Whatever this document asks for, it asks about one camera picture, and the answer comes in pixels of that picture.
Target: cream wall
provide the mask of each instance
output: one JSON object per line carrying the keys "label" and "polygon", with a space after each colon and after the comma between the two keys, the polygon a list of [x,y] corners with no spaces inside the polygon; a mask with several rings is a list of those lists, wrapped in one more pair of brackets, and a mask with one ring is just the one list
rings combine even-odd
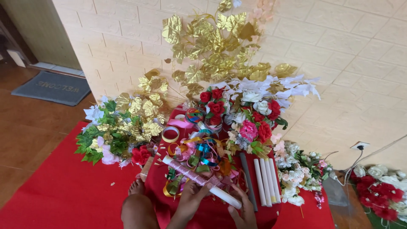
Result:
{"label": "cream wall", "polygon": [[[254,0],[232,13],[250,11]],[[132,92],[138,77],[158,68],[171,74],[162,19],[173,13],[214,13],[219,0],[53,0],[94,96]],[[407,134],[406,0],[279,0],[274,21],[254,62],[287,62],[321,77],[316,97],[297,97],[284,114],[285,139],[330,156],[345,169],[359,156],[349,149],[371,143],[365,155]],[[186,69],[189,63],[176,69]],[[407,139],[364,164],[407,171]]]}

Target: doormat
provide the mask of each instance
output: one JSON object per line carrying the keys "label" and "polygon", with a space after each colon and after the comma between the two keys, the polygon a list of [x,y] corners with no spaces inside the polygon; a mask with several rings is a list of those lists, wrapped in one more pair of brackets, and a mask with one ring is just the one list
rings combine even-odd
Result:
{"label": "doormat", "polygon": [[11,94],[75,106],[89,92],[86,79],[41,71]]}

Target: leg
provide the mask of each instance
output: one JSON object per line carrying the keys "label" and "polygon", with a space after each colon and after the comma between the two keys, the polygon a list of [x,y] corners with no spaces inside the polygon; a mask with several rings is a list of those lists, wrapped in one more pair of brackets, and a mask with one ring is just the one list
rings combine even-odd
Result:
{"label": "leg", "polygon": [[124,229],[160,228],[153,204],[144,195],[144,183],[141,179],[131,184],[129,196],[123,202],[121,218]]}

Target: human hand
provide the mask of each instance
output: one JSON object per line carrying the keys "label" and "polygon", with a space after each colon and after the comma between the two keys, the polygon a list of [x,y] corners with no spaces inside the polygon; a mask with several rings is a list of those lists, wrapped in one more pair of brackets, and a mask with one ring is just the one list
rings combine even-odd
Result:
{"label": "human hand", "polygon": [[211,183],[200,187],[196,182],[189,180],[182,191],[181,199],[179,200],[175,215],[177,218],[191,220],[195,212],[198,210],[201,200],[208,194],[212,188]]}
{"label": "human hand", "polygon": [[254,216],[253,204],[250,202],[249,197],[235,184],[232,188],[236,191],[239,197],[242,198],[242,208],[240,209],[241,217],[237,210],[229,205],[228,211],[232,216],[237,229],[257,229],[256,217]]}

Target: foot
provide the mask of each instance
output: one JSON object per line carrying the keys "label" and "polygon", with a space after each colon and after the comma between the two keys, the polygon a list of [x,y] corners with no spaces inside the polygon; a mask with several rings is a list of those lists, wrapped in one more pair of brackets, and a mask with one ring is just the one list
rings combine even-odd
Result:
{"label": "foot", "polygon": [[129,194],[129,196],[133,194],[144,195],[144,182],[140,178],[138,178],[136,181],[133,181],[127,193]]}

